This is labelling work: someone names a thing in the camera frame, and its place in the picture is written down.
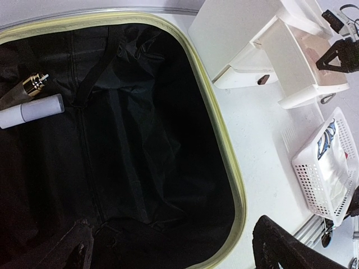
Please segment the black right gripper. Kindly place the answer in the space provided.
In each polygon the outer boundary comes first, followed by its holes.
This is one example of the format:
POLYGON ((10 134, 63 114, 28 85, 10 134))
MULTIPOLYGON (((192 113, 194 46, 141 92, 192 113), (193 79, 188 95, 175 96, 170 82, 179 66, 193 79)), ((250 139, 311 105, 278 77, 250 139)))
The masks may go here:
POLYGON ((316 62, 318 70, 354 73, 358 72, 358 40, 351 38, 336 41, 316 62), (339 60, 338 65, 331 62, 339 60))

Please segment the white three-drawer storage cabinet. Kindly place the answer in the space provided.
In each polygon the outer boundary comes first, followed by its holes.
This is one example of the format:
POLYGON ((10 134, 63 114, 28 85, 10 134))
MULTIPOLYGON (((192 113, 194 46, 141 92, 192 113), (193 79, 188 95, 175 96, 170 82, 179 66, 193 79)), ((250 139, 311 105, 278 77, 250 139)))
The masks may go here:
POLYGON ((278 82, 292 109, 349 88, 316 66, 333 36, 321 14, 317 1, 205 1, 188 33, 215 87, 278 82))

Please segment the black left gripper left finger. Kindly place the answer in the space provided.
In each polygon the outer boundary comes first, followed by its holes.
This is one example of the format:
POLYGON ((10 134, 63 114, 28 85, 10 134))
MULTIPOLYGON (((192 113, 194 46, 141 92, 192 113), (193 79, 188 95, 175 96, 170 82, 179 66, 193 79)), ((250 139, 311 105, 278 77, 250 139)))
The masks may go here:
POLYGON ((87 220, 74 224, 14 261, 14 268, 90 268, 93 227, 87 220))

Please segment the pale green hard-shell suitcase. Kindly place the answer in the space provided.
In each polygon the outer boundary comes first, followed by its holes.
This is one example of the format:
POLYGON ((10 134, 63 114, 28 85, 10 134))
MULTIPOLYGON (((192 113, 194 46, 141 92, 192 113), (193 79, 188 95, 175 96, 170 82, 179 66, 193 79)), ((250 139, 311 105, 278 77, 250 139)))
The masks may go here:
POLYGON ((1 267, 87 220, 90 268, 215 268, 246 218, 214 90, 183 32, 140 13, 1 33, 1 95, 49 74, 65 111, 1 130, 1 267))

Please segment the white plastic mesh basket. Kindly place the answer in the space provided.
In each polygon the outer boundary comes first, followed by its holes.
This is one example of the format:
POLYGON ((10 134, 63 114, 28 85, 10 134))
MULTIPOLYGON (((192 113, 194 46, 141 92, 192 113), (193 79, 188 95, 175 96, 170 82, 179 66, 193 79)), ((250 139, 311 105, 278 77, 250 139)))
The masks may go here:
POLYGON ((340 226, 358 185, 358 151, 337 107, 292 159, 310 211, 340 226))

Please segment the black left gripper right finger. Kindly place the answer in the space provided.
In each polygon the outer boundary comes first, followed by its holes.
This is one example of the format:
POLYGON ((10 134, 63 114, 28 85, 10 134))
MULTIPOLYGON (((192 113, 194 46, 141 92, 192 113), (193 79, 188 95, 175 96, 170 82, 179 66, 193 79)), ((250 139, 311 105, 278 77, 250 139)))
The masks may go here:
POLYGON ((305 246, 266 215, 258 219, 252 234, 256 268, 343 268, 305 246))

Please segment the white printed t-shirt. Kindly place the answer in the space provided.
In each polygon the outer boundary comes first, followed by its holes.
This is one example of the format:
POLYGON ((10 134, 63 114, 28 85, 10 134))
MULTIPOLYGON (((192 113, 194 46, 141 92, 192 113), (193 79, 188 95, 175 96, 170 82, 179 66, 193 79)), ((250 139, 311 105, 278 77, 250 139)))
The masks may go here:
POLYGON ((344 199, 349 186, 347 157, 339 138, 339 127, 333 118, 317 141, 318 165, 336 209, 344 199))

